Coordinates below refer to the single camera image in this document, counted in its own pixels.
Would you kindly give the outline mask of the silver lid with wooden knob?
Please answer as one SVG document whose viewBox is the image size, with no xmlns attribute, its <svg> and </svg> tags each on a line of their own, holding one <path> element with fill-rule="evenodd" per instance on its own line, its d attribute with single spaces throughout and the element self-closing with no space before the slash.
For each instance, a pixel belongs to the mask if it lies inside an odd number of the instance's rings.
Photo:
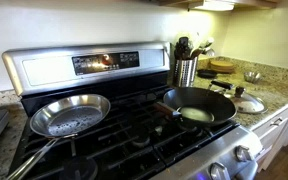
<svg viewBox="0 0 288 180">
<path fill-rule="evenodd" d="M 237 111 L 243 114 L 262 114 L 268 110 L 265 102 L 246 92 L 244 87 L 236 87 L 234 93 L 225 93 L 235 105 Z"/>
</svg>

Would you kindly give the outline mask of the stainless steel gas stove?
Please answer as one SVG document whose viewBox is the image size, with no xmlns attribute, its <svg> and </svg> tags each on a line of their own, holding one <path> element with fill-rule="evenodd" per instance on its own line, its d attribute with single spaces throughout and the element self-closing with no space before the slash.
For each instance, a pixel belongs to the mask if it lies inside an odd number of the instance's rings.
<svg viewBox="0 0 288 180">
<path fill-rule="evenodd" d="M 153 106 L 176 88 L 167 83 L 169 52 L 165 42 L 4 52 L 28 115 L 9 175 L 50 141 L 30 129 L 40 108 L 98 94 L 111 103 L 108 115 L 78 136 L 57 141 L 22 180 L 212 180 L 215 162 L 227 168 L 230 180 L 253 180 L 262 144 L 250 130 L 233 118 L 188 127 Z M 253 161 L 236 158 L 239 145 L 250 149 Z"/>
</svg>

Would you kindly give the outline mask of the black wok pan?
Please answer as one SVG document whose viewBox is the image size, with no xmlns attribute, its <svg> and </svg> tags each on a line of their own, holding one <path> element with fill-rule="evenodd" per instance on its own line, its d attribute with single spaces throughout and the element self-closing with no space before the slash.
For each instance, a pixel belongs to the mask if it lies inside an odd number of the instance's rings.
<svg viewBox="0 0 288 180">
<path fill-rule="evenodd" d="M 237 112 L 233 102 L 210 88 L 176 87 L 166 92 L 153 106 L 171 120 L 188 127 L 223 124 Z"/>
</svg>

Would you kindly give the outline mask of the silver frying pan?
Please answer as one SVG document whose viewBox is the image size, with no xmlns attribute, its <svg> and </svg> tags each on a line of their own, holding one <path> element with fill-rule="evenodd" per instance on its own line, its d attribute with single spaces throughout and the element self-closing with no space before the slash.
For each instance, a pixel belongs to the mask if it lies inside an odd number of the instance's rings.
<svg viewBox="0 0 288 180">
<path fill-rule="evenodd" d="M 40 108 L 30 119 L 30 129 L 50 141 L 14 170 L 7 180 L 22 180 L 57 141 L 78 136 L 95 126 L 110 109 L 110 101 L 98 94 L 70 96 Z"/>
</svg>

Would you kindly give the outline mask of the left stove knob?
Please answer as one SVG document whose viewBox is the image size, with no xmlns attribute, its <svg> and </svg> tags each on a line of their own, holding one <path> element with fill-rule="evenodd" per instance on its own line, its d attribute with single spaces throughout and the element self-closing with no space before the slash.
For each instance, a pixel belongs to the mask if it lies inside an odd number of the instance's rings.
<svg viewBox="0 0 288 180">
<path fill-rule="evenodd" d="M 230 180 L 230 175 L 227 168 L 218 162 L 211 165 L 210 175 L 212 180 Z"/>
</svg>

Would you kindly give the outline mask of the stove knob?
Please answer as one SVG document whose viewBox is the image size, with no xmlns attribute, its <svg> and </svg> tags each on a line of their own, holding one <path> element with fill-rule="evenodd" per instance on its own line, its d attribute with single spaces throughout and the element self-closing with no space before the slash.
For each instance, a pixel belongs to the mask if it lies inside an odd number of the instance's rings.
<svg viewBox="0 0 288 180">
<path fill-rule="evenodd" d="M 235 155 L 240 162 L 254 160 L 254 156 L 251 154 L 250 149 L 243 145 L 239 145 L 236 147 Z"/>
<path fill-rule="evenodd" d="M 210 175 L 212 180 L 230 180 L 230 175 L 227 168 L 218 162 L 211 165 Z"/>
</svg>

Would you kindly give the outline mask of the right stove knob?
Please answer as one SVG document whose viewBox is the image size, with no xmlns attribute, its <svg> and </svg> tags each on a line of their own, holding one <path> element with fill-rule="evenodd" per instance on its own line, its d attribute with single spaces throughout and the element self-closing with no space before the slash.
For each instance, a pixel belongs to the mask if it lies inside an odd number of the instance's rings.
<svg viewBox="0 0 288 180">
<path fill-rule="evenodd" d="M 254 156 L 251 154 L 250 149 L 243 145 L 239 145 L 236 147 L 235 155 L 240 162 L 254 160 Z"/>
</svg>

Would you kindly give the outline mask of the perforated steel utensil holder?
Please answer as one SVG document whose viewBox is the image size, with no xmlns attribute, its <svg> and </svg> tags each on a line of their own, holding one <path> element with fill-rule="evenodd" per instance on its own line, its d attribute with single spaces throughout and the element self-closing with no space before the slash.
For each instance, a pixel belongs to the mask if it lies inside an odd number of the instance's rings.
<svg viewBox="0 0 288 180">
<path fill-rule="evenodd" d="M 177 87 L 191 87 L 195 79 L 197 58 L 177 60 L 174 69 L 173 84 Z"/>
</svg>

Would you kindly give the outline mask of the dark kitchen utensils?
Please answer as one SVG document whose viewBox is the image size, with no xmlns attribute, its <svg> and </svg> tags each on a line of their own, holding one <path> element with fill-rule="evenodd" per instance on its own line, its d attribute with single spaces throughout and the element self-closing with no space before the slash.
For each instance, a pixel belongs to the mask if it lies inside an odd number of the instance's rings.
<svg viewBox="0 0 288 180">
<path fill-rule="evenodd" d="M 208 38 L 204 44 L 194 49 L 188 37 L 180 37 L 175 45 L 174 56 L 176 60 L 191 60 L 200 54 L 206 55 L 211 51 L 214 38 Z"/>
</svg>

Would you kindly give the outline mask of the small black dish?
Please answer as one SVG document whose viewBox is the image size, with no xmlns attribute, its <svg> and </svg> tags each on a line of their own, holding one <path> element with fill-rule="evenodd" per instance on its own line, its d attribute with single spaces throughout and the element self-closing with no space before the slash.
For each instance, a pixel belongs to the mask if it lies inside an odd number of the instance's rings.
<svg viewBox="0 0 288 180">
<path fill-rule="evenodd" d="M 199 69 L 197 75 L 201 78 L 214 79 L 217 76 L 217 73 L 213 70 Z"/>
</svg>

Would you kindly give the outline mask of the stack of wooden plates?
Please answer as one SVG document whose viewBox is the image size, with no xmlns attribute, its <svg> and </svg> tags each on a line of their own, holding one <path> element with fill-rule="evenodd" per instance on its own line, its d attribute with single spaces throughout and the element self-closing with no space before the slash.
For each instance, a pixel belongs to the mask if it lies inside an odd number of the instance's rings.
<svg viewBox="0 0 288 180">
<path fill-rule="evenodd" d="M 234 71 L 234 64 L 227 61 L 211 60 L 210 68 L 219 73 L 232 73 Z"/>
</svg>

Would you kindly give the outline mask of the under cabinet light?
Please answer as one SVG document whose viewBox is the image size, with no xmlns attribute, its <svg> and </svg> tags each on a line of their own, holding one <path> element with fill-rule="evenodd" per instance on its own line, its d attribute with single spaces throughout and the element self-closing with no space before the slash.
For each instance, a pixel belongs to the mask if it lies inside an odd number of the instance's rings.
<svg viewBox="0 0 288 180">
<path fill-rule="evenodd" d="M 209 11 L 231 11 L 234 9 L 234 5 L 227 2 L 204 0 L 201 3 L 194 5 L 194 8 Z"/>
</svg>

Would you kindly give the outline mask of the small fluted metal tin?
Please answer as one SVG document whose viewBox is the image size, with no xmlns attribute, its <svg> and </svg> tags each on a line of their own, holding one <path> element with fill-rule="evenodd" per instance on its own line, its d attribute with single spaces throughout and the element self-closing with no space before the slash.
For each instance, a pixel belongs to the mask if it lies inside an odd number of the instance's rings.
<svg viewBox="0 0 288 180">
<path fill-rule="evenodd" d="M 245 72 L 244 80 L 250 83 L 257 83 L 262 78 L 262 75 L 259 72 Z"/>
</svg>

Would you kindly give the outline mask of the white cabinet drawer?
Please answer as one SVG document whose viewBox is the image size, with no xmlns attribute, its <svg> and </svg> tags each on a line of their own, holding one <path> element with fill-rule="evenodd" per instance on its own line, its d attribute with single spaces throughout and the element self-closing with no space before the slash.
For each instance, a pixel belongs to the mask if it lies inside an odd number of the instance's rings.
<svg viewBox="0 0 288 180">
<path fill-rule="evenodd" d="M 286 140 L 288 128 L 288 107 L 253 130 L 259 137 L 263 149 L 256 157 L 257 172 L 266 170 Z"/>
</svg>

